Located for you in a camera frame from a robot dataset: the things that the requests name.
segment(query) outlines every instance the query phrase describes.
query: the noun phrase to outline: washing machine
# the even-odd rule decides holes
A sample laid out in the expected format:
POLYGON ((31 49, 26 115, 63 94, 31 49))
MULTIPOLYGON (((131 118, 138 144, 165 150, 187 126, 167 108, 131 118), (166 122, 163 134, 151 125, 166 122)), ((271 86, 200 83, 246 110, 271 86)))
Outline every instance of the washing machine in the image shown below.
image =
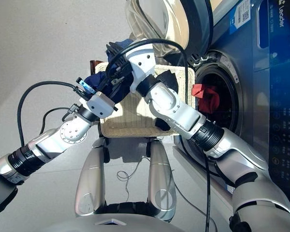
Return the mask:
MULTIPOLYGON (((223 0, 214 13, 208 0, 129 0, 126 15, 136 38, 184 47, 196 84, 214 86, 219 95, 219 107, 203 113, 263 154, 290 200, 290 0, 223 0)), ((176 49, 154 48, 170 64, 180 63, 176 49)), ((204 164, 198 148, 174 141, 204 164)))

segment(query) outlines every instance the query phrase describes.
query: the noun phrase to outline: wicker basket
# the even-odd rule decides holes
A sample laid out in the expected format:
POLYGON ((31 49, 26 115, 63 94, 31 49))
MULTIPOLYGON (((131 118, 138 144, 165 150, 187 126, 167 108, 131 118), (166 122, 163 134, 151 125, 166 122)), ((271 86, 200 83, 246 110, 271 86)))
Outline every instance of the wicker basket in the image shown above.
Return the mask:
MULTIPOLYGON (((108 63, 96 66, 96 72, 105 71, 108 63)), ((155 76, 170 70, 175 73, 178 81, 178 95, 180 100, 185 101, 185 68, 166 65, 156 65, 155 76)), ((195 82, 194 71, 188 69, 188 88, 191 89, 195 82)), ((195 98, 189 94, 188 104, 195 107, 195 98)), ((118 111, 107 118, 101 119, 101 132, 105 137, 155 137, 175 135, 173 130, 162 131, 155 126, 156 117, 149 110, 148 105, 140 94, 129 93, 124 100, 116 104, 118 111)))

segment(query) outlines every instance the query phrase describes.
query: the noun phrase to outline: red cloth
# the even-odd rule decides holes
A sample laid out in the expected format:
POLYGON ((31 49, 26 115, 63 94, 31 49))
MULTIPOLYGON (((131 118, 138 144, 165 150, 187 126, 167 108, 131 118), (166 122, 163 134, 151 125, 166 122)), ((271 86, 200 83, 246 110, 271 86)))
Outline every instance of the red cloth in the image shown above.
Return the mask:
POLYGON ((199 111, 212 114, 219 107, 219 95, 215 92, 215 86, 195 84, 192 86, 192 96, 199 99, 199 111))

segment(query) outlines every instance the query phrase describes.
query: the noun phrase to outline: black cable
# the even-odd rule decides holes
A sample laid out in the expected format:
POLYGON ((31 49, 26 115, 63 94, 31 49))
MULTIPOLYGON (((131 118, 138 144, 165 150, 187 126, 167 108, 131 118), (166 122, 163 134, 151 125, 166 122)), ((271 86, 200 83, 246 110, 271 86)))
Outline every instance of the black cable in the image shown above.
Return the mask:
MULTIPOLYGON (((196 209, 199 213, 201 213, 203 216, 206 216, 206 213, 204 213, 201 209, 199 209, 198 207, 196 207, 194 204, 192 204, 184 195, 183 195, 183 193, 179 190, 179 188, 178 188, 178 186, 177 186, 177 184, 174 182, 174 184, 175 184, 175 188, 176 188, 176 190, 178 191, 178 193, 182 196, 182 198, 191 206, 191 207, 193 207, 194 209, 196 209)), ((215 221, 210 217, 209 218, 211 221, 212 221, 212 223, 213 223, 213 225, 214 225, 214 227, 215 227, 215 232, 218 232, 218 229, 217 229, 217 225, 216 225, 216 223, 215 223, 215 221)))
POLYGON ((40 134, 42 134, 44 132, 44 129, 45 129, 45 121, 46 121, 46 116, 49 115, 51 112, 55 111, 55 110, 69 110, 70 108, 68 107, 58 107, 58 108, 54 108, 54 109, 51 109, 49 111, 47 111, 45 113, 45 115, 43 116, 43 120, 42 120, 42 128, 41 128, 41 131, 40 131, 40 134))
POLYGON ((23 134, 23 129, 21 126, 21 109, 23 107, 24 101, 26 96, 36 87, 39 86, 44 86, 44 85, 61 85, 61 86, 67 86, 72 88, 74 91, 76 91, 78 88, 70 83, 66 83, 66 82, 62 82, 62 81, 42 81, 42 82, 38 82, 32 86, 30 86, 23 94, 23 96, 21 97, 19 104, 18 104, 18 109, 17 109, 17 126, 18 126, 18 132, 19 132, 19 138, 20 138, 20 143, 21 146, 25 145, 25 141, 24 141, 24 134, 23 134))
POLYGON ((207 204, 206 204, 206 223, 205 232, 209 231, 209 219, 210 219, 210 208, 211 208, 211 179, 209 175, 208 160, 206 154, 204 154, 205 166, 206 166, 206 179, 207 179, 207 204))
MULTIPOLYGON (((189 154, 189 152, 187 151, 187 149, 186 149, 186 147, 185 147, 185 145, 184 145, 184 141, 183 141, 183 138, 182 138, 181 135, 179 136, 179 140, 180 140, 180 143, 181 143, 181 145, 182 145, 182 147, 183 147, 183 150, 184 150, 185 154, 187 155, 187 157, 188 157, 188 158, 191 158, 190 160, 191 160, 192 162, 194 162, 196 165, 198 165, 200 168, 202 168, 204 171, 206 171, 206 168, 205 168, 202 164, 200 164, 198 161, 196 161, 194 158, 191 157, 191 155, 189 154)), ((220 175, 218 175, 217 173, 214 173, 214 172, 212 172, 212 171, 209 171, 209 173, 210 173, 211 175, 213 175, 213 176, 220 177, 220 175)))
MULTIPOLYGON (((164 39, 147 39, 147 40, 142 40, 142 41, 138 41, 136 43, 133 43, 131 45, 129 45, 128 47, 126 47, 125 49, 121 50, 116 56, 113 57, 113 59, 108 63, 107 67, 106 67, 106 70, 105 70, 105 76, 106 78, 102 81, 102 83, 98 86, 98 90, 101 90, 104 85, 106 84, 106 82, 108 80, 111 79, 111 76, 110 76, 110 71, 111 71, 111 67, 117 62, 117 60, 119 58, 121 58, 123 55, 125 55, 127 52, 137 48, 137 47, 140 47, 140 46, 143 46, 143 45, 146 45, 146 44, 167 44, 167 45, 170 45, 170 46, 174 46, 176 47, 180 53, 182 54, 182 57, 184 59, 184 65, 185 65, 185 77, 186 77, 186 92, 188 90, 188 60, 187 60, 187 55, 185 53, 185 50, 182 48, 181 45, 179 45, 178 43, 175 43, 173 41, 170 41, 170 40, 164 40, 164 39)), ((188 103, 188 95, 186 94, 186 104, 188 103)))
POLYGON ((140 165, 140 163, 141 163, 141 161, 142 161, 143 159, 146 159, 146 160, 148 160, 148 161, 150 162, 150 159, 147 158, 147 157, 142 157, 142 158, 140 158, 140 160, 138 161, 138 163, 137 163, 137 165, 136 165, 134 171, 133 171, 130 175, 129 175, 126 171, 118 171, 117 174, 116 174, 118 180, 120 180, 120 181, 122 181, 122 182, 126 182, 126 192, 127 192, 127 199, 126 199, 126 202, 128 201, 128 199, 129 199, 129 195, 130 195, 130 194, 129 194, 129 190, 128 190, 128 183, 129 183, 129 180, 130 180, 131 177, 135 174, 137 168, 139 167, 139 165, 140 165))

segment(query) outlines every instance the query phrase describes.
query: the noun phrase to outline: leader logo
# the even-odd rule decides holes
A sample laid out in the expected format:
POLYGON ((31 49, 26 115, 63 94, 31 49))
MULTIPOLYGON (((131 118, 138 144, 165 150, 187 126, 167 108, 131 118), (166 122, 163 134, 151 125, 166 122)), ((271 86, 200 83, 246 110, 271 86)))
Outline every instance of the leader logo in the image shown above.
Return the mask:
POLYGON ((284 27, 284 21, 285 21, 285 18, 284 18, 284 7, 285 7, 285 3, 286 1, 285 0, 279 0, 278 1, 279 3, 279 27, 280 28, 283 28, 284 27))

